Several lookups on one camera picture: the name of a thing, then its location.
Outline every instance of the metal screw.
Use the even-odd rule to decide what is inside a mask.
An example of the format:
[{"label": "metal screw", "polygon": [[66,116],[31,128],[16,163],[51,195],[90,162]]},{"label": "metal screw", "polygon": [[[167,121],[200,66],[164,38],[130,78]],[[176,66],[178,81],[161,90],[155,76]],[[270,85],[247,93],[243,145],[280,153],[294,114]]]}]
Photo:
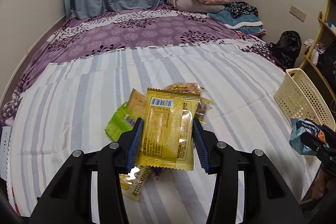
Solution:
[{"label": "metal screw", "polygon": [[72,155],[73,155],[74,157],[79,157],[81,154],[82,154],[82,151],[81,151],[81,150],[75,150],[74,152],[72,152]]},{"label": "metal screw", "polygon": [[226,143],[224,143],[224,142],[218,142],[217,143],[217,147],[218,148],[226,148]]},{"label": "metal screw", "polygon": [[117,142],[110,143],[111,149],[117,149],[119,147],[119,144]]},{"label": "metal screw", "polygon": [[264,151],[262,151],[261,149],[256,149],[254,150],[254,153],[257,155],[257,156],[262,156],[264,154]]}]

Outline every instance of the beige laundry basket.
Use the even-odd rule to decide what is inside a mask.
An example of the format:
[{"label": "beige laundry basket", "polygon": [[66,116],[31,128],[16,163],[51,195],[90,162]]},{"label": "beige laundry basket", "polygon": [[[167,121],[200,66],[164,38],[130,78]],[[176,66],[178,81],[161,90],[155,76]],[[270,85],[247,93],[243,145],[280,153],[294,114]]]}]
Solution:
[{"label": "beige laundry basket", "polygon": [[290,118],[308,118],[335,131],[335,120],[327,104],[302,69],[286,70],[274,99],[289,122]]}]

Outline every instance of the blue package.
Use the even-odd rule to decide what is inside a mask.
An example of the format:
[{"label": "blue package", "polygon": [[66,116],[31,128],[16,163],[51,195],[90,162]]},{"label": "blue package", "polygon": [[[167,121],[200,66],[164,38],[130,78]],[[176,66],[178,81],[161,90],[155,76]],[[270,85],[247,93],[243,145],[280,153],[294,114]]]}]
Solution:
[{"label": "blue package", "polygon": [[291,147],[300,155],[316,156],[316,152],[314,150],[301,143],[300,136],[303,132],[309,132],[310,134],[318,138],[320,127],[316,123],[308,119],[291,119],[291,124],[292,132],[289,137],[289,144],[291,145]]}]

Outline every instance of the baseboard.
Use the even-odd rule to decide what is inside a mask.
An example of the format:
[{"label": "baseboard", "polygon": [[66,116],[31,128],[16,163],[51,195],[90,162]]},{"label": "baseboard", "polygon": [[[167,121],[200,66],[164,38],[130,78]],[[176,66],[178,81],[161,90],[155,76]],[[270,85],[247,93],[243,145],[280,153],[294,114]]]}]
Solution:
[{"label": "baseboard", "polygon": [[19,69],[21,68],[21,66],[22,66],[22,64],[24,63],[24,61],[26,60],[26,58],[30,55],[31,51],[32,51],[32,50],[34,49],[34,47],[41,41],[41,39],[43,39],[43,37],[44,37],[45,35],[47,35],[48,32],[50,32],[51,29],[53,29],[55,26],[59,25],[60,22],[63,21],[64,19],[65,19],[65,15],[62,16],[58,21],[56,21],[56,23],[55,23],[53,26],[51,26],[48,30],[46,30],[46,31],[39,37],[39,39],[38,39],[38,40],[37,40],[37,41],[30,47],[30,49],[27,51],[27,53],[25,54],[25,56],[23,57],[23,59],[21,60],[21,62],[18,64],[18,66],[17,66],[16,69],[14,70],[13,74],[11,75],[11,78],[10,78],[10,80],[8,81],[7,85],[6,85],[6,88],[5,88],[5,90],[3,91],[2,95],[1,95],[1,100],[0,100],[0,102],[1,102],[1,108],[4,106],[4,104],[7,103],[7,102],[4,102],[4,99],[5,99],[5,97],[8,97],[8,96],[6,96],[7,93],[8,93],[8,89],[9,89],[9,87],[11,86],[13,80],[14,80],[15,78],[17,78],[17,77],[15,77],[15,76],[16,76],[17,72],[19,71]]}]

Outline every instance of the wall socket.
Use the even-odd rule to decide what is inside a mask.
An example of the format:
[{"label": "wall socket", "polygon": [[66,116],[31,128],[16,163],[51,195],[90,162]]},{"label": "wall socket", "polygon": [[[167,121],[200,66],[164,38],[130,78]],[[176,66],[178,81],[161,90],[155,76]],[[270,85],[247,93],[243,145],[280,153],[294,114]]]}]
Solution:
[{"label": "wall socket", "polygon": [[289,12],[293,15],[295,15],[298,19],[304,21],[306,18],[306,14],[302,12],[300,9],[296,8],[295,6],[291,6],[289,9]]}]

